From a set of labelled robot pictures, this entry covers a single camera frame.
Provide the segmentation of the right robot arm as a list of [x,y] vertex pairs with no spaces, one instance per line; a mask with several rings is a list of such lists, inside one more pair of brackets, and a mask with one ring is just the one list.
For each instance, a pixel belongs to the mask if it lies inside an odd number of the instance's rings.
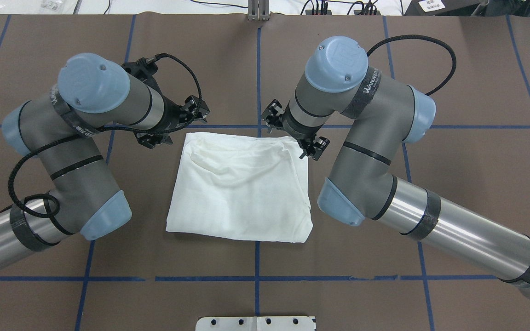
[[415,186],[389,172],[403,143],[419,141],[431,128],[436,104],[431,93],[383,77],[370,66],[377,48],[396,40],[441,40],[424,35],[400,35],[364,50],[347,36],[322,40],[308,59],[304,73],[286,106],[273,100],[262,113],[269,130],[281,130],[297,141],[302,158],[320,159],[330,141],[318,131],[332,114],[353,120],[345,141],[317,198],[320,210],[335,220],[359,226],[366,218],[404,237],[440,249],[483,268],[530,299],[530,236]]

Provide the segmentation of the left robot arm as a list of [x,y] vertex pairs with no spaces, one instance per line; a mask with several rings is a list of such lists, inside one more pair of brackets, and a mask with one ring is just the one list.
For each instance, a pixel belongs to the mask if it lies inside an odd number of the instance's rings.
[[154,79],[156,54],[117,64],[93,53],[76,54],[56,84],[23,103],[2,123],[6,142],[21,159],[0,212],[0,270],[74,235],[96,240],[124,226],[132,212],[94,136],[127,131],[140,145],[172,144],[170,135],[210,113],[196,75],[197,96],[179,105]]

